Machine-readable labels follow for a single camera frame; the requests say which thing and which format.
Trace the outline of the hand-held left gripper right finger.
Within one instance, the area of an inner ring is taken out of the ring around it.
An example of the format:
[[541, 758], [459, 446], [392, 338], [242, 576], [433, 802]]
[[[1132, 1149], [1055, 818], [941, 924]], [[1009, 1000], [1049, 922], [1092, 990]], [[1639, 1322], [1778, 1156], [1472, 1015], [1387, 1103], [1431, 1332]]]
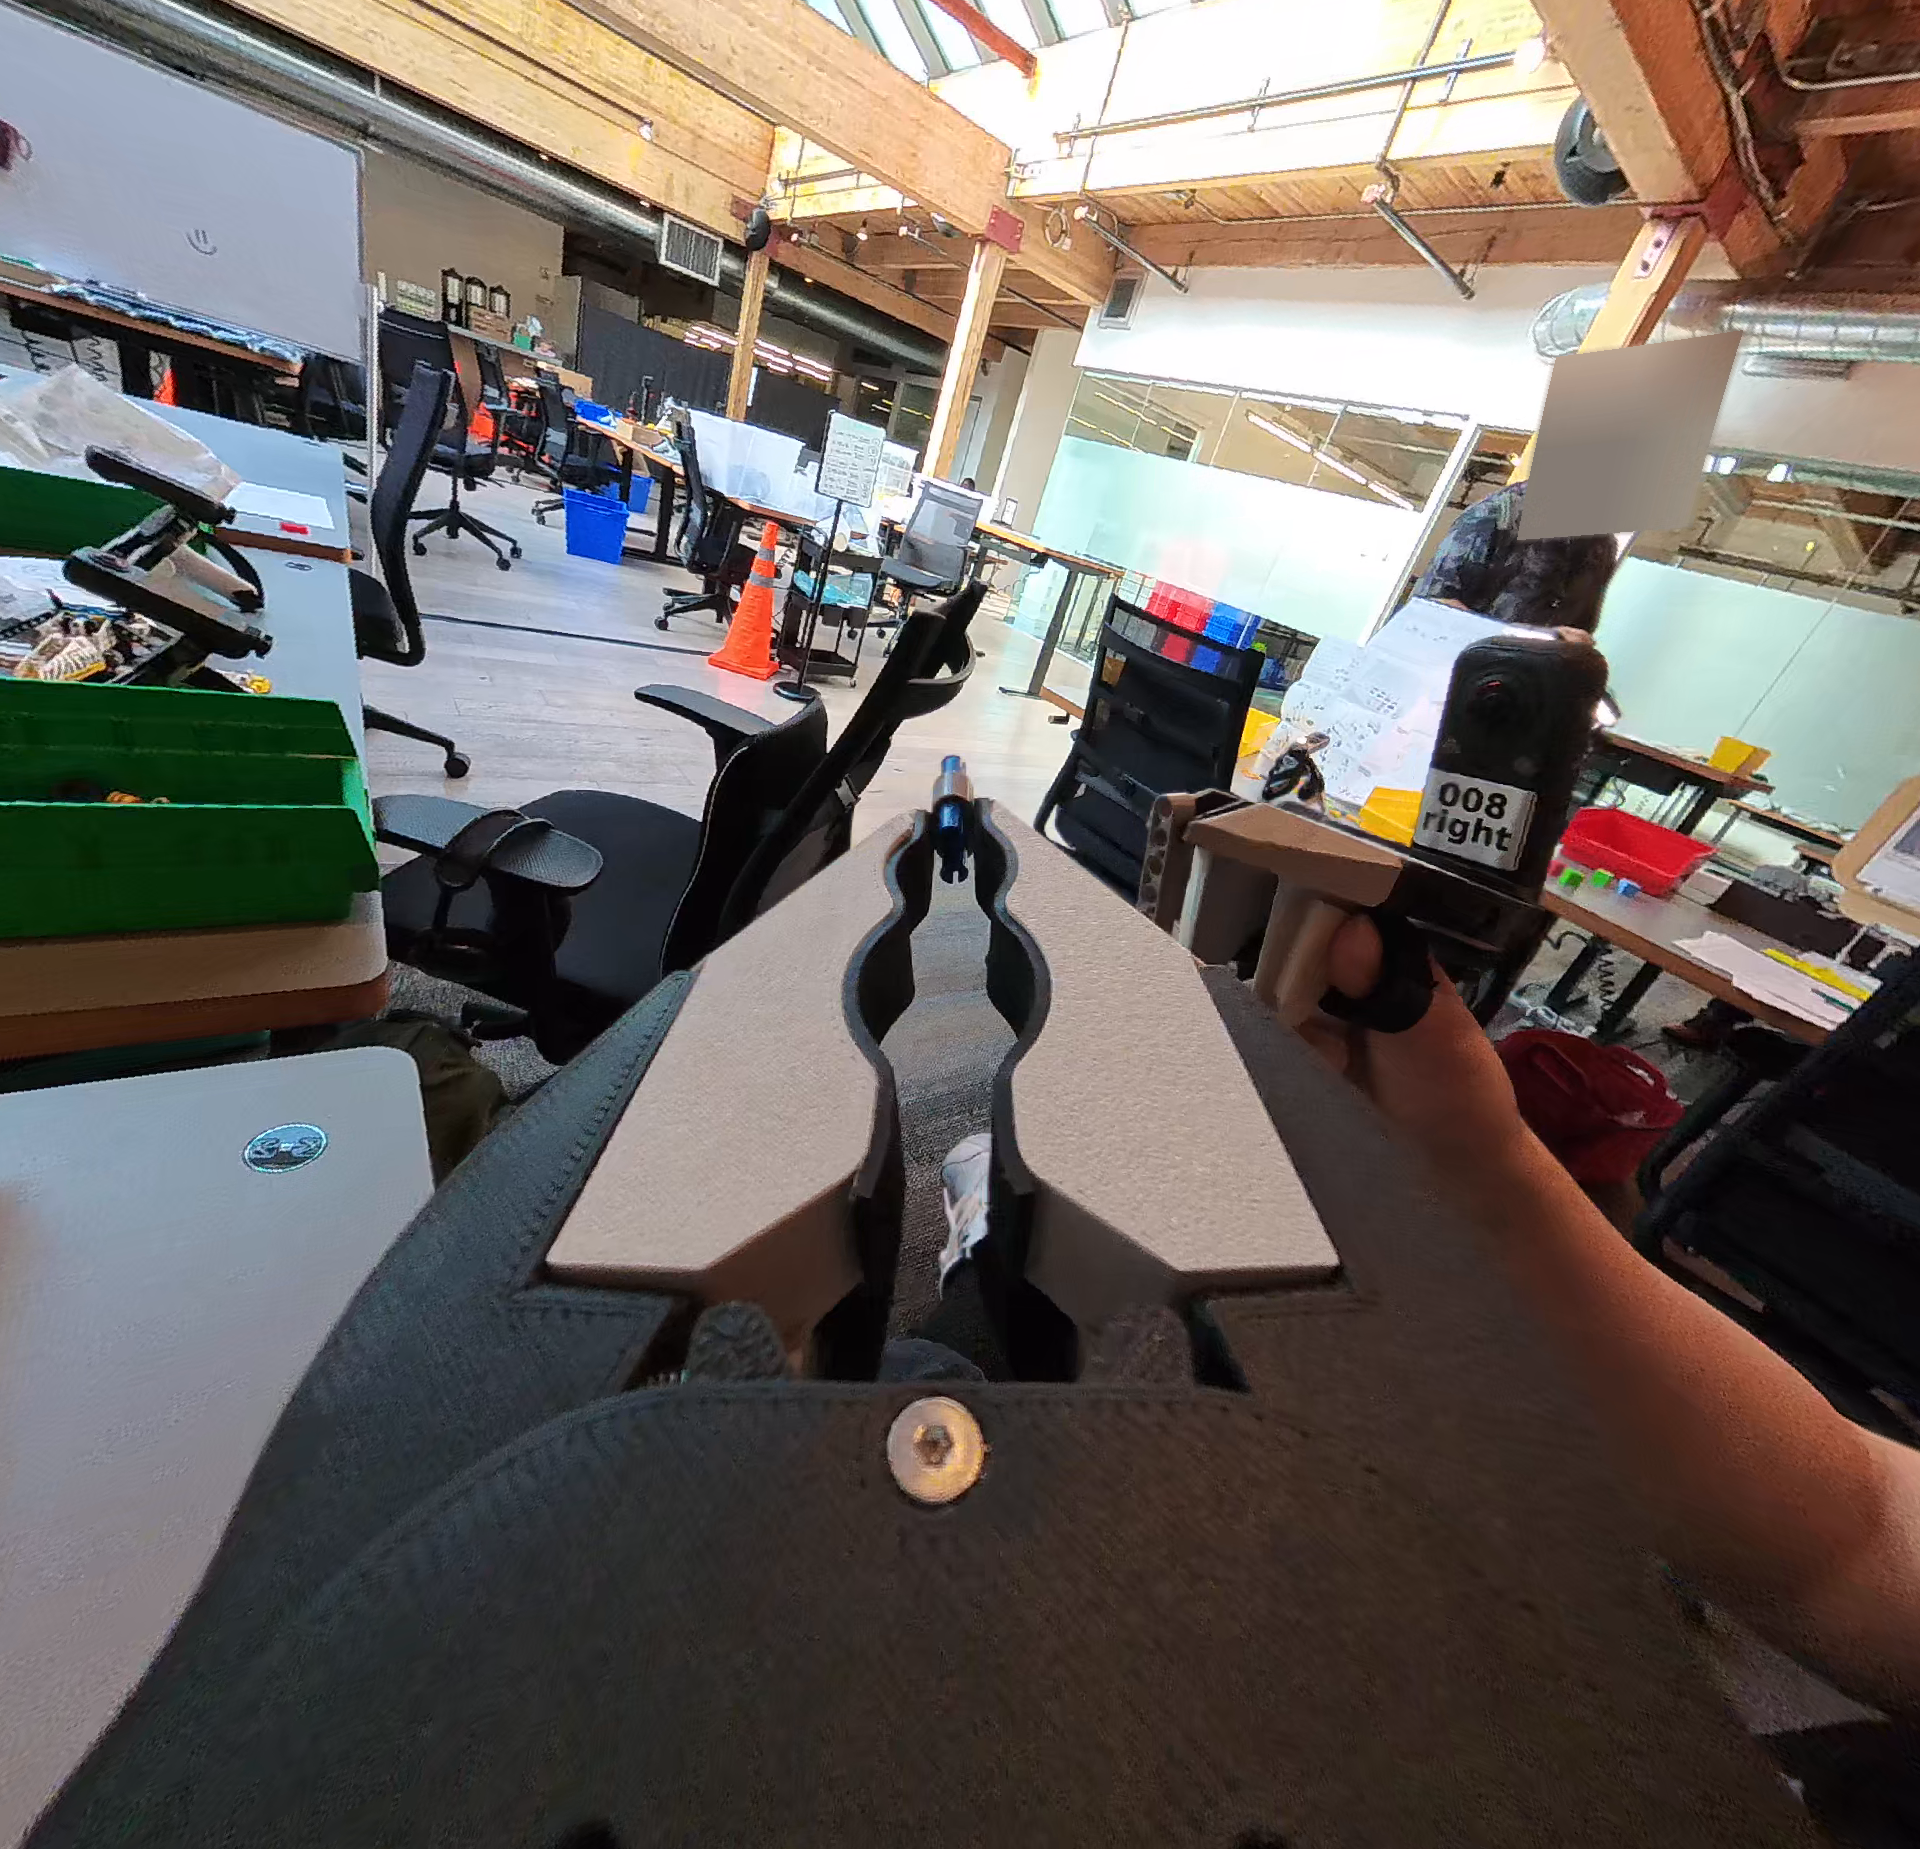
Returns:
[[987, 1312], [1018, 1380], [1088, 1377], [1132, 1317], [1321, 1292], [1343, 1265], [1197, 959], [1000, 805], [973, 814], [992, 1093]]

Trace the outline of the white whiteboard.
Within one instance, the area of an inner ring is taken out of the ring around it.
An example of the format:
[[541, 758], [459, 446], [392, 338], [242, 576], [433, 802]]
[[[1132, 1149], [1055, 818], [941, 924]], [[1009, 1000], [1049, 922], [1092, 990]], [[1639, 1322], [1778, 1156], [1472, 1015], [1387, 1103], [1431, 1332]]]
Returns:
[[14, 5], [2, 251], [59, 277], [357, 357], [362, 159]]

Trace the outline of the paper sign stand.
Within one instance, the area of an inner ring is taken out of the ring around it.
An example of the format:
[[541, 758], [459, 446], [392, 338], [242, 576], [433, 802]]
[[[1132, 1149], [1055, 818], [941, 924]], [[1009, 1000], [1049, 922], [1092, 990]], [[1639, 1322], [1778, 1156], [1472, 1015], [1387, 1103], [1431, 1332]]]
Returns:
[[883, 427], [857, 421], [854, 418], [839, 411], [829, 414], [822, 457], [816, 473], [816, 494], [829, 502], [829, 514], [817, 533], [817, 546], [811, 559], [811, 594], [804, 624], [800, 633], [800, 663], [786, 680], [772, 684], [772, 694], [786, 701], [811, 705], [817, 699], [817, 690], [811, 683], [811, 665], [829, 580], [829, 554], [835, 548], [839, 522], [848, 506], [868, 508], [875, 502], [883, 446]]

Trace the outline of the orange traffic cone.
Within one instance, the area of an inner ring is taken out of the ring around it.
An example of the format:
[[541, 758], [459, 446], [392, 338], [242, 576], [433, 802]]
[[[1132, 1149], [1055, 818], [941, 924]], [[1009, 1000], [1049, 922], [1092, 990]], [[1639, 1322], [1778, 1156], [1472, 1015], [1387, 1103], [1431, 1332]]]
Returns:
[[724, 648], [709, 658], [713, 670], [754, 683], [772, 683], [781, 674], [776, 658], [778, 541], [781, 523], [766, 522]]

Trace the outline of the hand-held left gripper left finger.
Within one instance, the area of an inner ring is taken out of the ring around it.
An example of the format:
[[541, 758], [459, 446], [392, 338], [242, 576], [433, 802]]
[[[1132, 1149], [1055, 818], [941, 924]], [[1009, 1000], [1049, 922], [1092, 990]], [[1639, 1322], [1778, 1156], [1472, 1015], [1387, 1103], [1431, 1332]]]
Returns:
[[905, 1201], [885, 1040], [917, 994], [917, 928], [918, 815], [899, 814], [713, 949], [548, 1274], [751, 1305], [802, 1368], [875, 1379]]

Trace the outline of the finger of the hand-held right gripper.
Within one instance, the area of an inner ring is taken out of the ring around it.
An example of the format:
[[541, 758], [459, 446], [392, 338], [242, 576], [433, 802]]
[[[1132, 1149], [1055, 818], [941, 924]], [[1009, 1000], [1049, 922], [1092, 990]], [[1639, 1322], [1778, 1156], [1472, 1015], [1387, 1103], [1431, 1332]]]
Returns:
[[1200, 814], [1185, 853], [1179, 939], [1223, 964], [1255, 936], [1259, 969], [1321, 969], [1340, 924], [1380, 908], [1407, 869], [1394, 845], [1271, 804]]

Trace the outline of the red plastic bin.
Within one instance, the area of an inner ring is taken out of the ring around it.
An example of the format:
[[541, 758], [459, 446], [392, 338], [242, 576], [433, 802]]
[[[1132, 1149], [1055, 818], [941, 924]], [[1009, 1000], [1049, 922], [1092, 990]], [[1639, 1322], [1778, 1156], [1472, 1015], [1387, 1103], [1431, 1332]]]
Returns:
[[1642, 895], [1672, 900], [1711, 859], [1715, 845], [1613, 805], [1584, 805], [1569, 822], [1558, 853], [1585, 872], [1631, 881]]

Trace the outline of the red bag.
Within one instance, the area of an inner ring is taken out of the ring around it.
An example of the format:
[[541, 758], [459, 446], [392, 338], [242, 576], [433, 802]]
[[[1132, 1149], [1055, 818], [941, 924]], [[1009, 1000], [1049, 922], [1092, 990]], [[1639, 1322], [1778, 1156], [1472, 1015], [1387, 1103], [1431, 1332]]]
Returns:
[[1622, 1046], [1519, 1027], [1494, 1050], [1527, 1128], [1584, 1187], [1631, 1182], [1685, 1116], [1663, 1071]]

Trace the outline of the black mesh chair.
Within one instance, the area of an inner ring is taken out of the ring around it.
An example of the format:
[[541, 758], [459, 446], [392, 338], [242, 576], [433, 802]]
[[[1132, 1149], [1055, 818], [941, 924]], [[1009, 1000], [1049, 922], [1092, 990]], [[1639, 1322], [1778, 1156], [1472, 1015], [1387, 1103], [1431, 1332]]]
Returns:
[[1229, 788], [1263, 663], [1255, 642], [1219, 642], [1114, 595], [1036, 830], [1134, 900], [1155, 804]]

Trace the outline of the black office chair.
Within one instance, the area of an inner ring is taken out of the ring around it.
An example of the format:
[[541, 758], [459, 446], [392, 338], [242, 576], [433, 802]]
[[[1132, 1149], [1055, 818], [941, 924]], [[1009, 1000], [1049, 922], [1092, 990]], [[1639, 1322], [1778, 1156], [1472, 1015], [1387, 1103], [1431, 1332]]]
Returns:
[[639, 690], [639, 705], [709, 735], [698, 815], [600, 788], [516, 808], [376, 799], [376, 839], [411, 855], [380, 887], [390, 957], [516, 1012], [484, 1035], [573, 1061], [667, 974], [849, 853], [899, 727], [969, 683], [983, 598], [973, 586], [912, 612], [838, 735], [821, 701], [771, 721], [679, 684]]
[[157, 508], [107, 546], [71, 551], [64, 580], [173, 631], [201, 658], [267, 658], [273, 636], [253, 623], [264, 608], [258, 572], [217, 541], [233, 510], [115, 446], [87, 446], [85, 465]]

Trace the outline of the person's white shoe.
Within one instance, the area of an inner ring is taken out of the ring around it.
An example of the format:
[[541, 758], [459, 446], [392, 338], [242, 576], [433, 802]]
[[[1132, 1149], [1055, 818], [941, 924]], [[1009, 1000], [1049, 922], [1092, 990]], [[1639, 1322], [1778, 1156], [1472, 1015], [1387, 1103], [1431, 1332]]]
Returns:
[[946, 1292], [952, 1276], [970, 1265], [975, 1250], [992, 1234], [992, 1131], [975, 1131], [946, 1152], [941, 1165], [941, 1198], [946, 1239], [938, 1255], [938, 1292]]

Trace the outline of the person's right hand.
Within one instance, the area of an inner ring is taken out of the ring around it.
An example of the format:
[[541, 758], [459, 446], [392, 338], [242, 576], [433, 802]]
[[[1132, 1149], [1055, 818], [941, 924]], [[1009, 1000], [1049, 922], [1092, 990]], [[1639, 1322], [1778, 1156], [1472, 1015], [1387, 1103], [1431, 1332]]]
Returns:
[[1314, 1010], [1301, 1037], [1431, 1161], [1480, 1161], [1524, 1138], [1508, 1076], [1444, 974], [1405, 1031], [1382, 1035]]

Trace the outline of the grey desk with wooden edge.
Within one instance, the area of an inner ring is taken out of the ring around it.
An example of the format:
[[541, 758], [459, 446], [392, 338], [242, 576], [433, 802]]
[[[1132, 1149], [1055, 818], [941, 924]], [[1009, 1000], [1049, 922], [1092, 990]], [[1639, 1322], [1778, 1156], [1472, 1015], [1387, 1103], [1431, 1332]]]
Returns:
[[[338, 705], [362, 761], [346, 566], [283, 551], [255, 551], [253, 561], [267, 598], [263, 627], [274, 641], [264, 660], [273, 691]], [[335, 924], [4, 942], [2, 971], [4, 1063], [364, 1021], [390, 996], [373, 893]]]

